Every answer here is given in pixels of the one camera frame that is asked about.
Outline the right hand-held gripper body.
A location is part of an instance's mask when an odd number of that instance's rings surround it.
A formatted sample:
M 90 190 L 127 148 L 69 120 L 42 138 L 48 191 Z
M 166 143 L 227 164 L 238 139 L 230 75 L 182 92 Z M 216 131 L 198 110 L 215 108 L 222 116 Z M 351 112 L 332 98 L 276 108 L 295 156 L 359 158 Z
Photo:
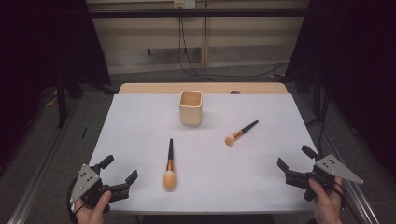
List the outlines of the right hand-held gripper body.
M 304 198 L 308 202 L 311 202 L 316 197 L 316 193 L 308 184 L 308 180 L 311 178 L 318 181 L 325 190 L 333 187 L 336 177 L 360 185 L 364 183 L 360 177 L 350 171 L 343 163 L 337 160 L 334 155 L 328 155 L 316 161 L 313 170 L 306 173 L 292 171 L 287 164 L 284 164 L 284 174 L 287 185 L 305 190 Z

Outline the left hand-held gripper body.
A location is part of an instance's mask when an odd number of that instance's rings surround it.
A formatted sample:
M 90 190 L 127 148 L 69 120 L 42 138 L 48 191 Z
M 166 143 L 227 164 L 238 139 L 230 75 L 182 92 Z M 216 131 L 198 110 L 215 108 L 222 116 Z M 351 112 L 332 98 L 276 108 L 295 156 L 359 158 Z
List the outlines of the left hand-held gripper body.
M 100 176 L 100 172 L 107 168 L 107 164 L 95 164 L 89 166 L 83 164 L 78 172 L 77 177 L 71 184 L 68 202 L 74 204 L 81 199 L 88 206 L 96 206 L 102 195 L 110 191 L 110 202 L 114 203 L 129 198 L 129 190 L 131 187 L 131 177 L 128 176 L 124 183 L 109 186 L 105 185 Z

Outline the large makeup brush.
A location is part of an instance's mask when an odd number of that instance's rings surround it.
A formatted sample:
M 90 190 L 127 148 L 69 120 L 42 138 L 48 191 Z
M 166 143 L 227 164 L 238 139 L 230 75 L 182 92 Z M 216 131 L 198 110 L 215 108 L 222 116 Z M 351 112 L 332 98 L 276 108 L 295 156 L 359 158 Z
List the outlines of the large makeup brush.
M 163 186 L 167 190 L 172 190 L 176 186 L 176 182 L 177 182 L 177 177 L 174 173 L 174 143 L 173 143 L 173 139 L 170 139 L 166 172 L 163 176 Z

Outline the small makeup brush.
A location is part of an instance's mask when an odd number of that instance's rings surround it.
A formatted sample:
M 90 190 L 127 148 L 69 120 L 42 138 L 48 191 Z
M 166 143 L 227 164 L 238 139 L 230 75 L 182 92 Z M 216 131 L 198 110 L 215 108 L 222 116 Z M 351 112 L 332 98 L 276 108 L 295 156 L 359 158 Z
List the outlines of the small makeup brush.
M 259 122 L 257 120 L 255 120 L 255 121 L 251 122 L 248 126 L 242 128 L 240 131 L 234 133 L 233 135 L 227 136 L 224 140 L 224 143 L 230 147 L 234 143 L 235 140 L 237 140 L 239 137 L 241 137 L 242 135 L 247 133 L 252 127 L 254 127 L 258 123 Z

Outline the cream square cup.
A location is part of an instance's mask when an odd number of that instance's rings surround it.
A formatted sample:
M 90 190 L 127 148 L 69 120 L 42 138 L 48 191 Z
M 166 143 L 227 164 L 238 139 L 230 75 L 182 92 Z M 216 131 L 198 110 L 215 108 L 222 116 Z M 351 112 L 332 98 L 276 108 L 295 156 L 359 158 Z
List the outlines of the cream square cup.
M 184 125 L 200 125 L 203 116 L 203 95 L 199 91 L 183 91 L 179 99 L 179 115 Z

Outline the person's left hand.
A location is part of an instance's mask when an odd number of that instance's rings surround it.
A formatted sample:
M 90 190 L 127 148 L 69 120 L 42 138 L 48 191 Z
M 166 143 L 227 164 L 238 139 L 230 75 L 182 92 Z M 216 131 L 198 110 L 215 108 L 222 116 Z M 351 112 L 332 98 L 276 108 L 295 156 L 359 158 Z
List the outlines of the person's left hand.
M 104 210 L 109 203 L 112 196 L 110 191 L 106 191 L 98 201 L 94 208 L 88 208 L 84 205 L 81 199 L 78 199 L 74 207 L 77 208 L 75 212 L 78 224 L 104 224 Z

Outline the person's right hand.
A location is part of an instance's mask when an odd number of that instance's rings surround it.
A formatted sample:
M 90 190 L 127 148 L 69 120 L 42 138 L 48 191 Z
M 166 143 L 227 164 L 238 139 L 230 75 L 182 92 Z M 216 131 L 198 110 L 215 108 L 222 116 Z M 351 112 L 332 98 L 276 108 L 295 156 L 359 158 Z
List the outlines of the person's right hand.
M 342 198 L 334 190 L 325 191 L 318 181 L 311 178 L 309 186 L 316 193 L 313 200 L 314 218 L 318 224 L 342 224 L 340 218 Z

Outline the black metal stand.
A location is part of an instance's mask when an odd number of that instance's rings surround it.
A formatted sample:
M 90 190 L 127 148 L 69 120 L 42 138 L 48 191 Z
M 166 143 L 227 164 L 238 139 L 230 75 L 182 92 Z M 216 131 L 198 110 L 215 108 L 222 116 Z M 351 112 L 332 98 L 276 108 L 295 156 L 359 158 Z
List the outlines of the black metal stand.
M 318 69 L 315 71 L 314 84 L 313 84 L 313 109 L 315 120 L 320 120 L 320 72 Z
M 58 111 L 59 111 L 58 127 L 62 128 L 67 120 L 67 106 L 65 100 L 64 82 L 63 82 L 62 73 L 59 73 L 57 76 L 56 89 L 57 89 L 57 100 L 58 100 Z

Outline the wooden table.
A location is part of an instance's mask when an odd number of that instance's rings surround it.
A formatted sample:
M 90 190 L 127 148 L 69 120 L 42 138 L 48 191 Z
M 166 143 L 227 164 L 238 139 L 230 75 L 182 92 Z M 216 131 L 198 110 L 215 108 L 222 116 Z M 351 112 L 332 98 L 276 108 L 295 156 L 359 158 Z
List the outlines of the wooden table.
M 182 93 L 200 91 L 204 94 L 287 94 L 279 82 L 180 82 L 180 83 L 124 83 L 119 93 Z

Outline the black horizontal bar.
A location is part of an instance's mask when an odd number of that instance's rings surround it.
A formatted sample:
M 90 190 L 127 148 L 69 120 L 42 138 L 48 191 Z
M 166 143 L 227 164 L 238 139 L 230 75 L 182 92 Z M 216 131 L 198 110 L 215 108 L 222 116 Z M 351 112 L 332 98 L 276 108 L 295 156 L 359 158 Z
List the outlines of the black horizontal bar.
M 306 9 L 160 9 L 93 10 L 93 18 L 173 18 L 173 17 L 303 17 Z

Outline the aluminium floor rail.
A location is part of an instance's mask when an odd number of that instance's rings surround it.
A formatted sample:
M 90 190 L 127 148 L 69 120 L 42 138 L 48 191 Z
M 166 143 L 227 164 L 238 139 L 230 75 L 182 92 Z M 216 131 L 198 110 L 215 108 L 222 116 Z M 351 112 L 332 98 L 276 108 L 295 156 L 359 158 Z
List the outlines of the aluminium floor rail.
M 74 116 L 69 117 L 52 136 L 7 224 L 72 224 L 66 196 L 81 162 L 72 147 L 79 134 L 75 121 Z
M 319 132 L 319 151 L 323 154 L 331 154 L 339 161 L 345 162 L 338 148 L 334 144 L 334 141 L 326 130 L 325 123 L 322 121 L 315 121 L 314 125 L 318 128 Z M 356 215 L 355 219 L 357 222 L 359 224 L 380 224 L 378 218 L 375 215 L 373 207 L 361 190 L 361 185 L 348 180 L 344 180 L 343 183 L 348 194 L 348 202 L 350 204 L 354 204 L 354 206 L 350 208 L 349 211 Z

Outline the white wall socket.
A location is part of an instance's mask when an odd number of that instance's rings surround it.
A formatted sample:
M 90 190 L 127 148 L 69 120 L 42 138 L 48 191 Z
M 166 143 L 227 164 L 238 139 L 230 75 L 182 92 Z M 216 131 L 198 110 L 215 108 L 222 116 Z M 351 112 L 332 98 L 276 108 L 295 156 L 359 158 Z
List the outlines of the white wall socket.
M 194 0 L 175 0 L 174 9 L 196 9 Z

